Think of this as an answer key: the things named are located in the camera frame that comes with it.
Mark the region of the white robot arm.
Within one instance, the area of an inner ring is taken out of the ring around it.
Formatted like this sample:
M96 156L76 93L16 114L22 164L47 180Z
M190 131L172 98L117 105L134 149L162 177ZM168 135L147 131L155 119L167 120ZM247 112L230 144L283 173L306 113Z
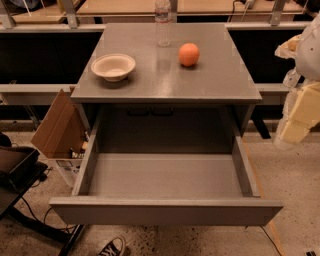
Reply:
M290 91L274 139L279 149L288 150L320 122L320 14L301 34L280 45L275 55L295 61L283 80Z

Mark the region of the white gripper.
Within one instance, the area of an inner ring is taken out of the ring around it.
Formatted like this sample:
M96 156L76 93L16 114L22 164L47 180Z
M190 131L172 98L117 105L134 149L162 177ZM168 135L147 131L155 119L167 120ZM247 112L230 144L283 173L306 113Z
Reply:
M298 34L279 45L275 55L283 59L295 59L300 37ZM301 81L302 75L295 68L289 70L283 79L283 85L292 90L286 97L283 117L274 139L275 146L282 150L299 144L320 122L320 83L300 87Z

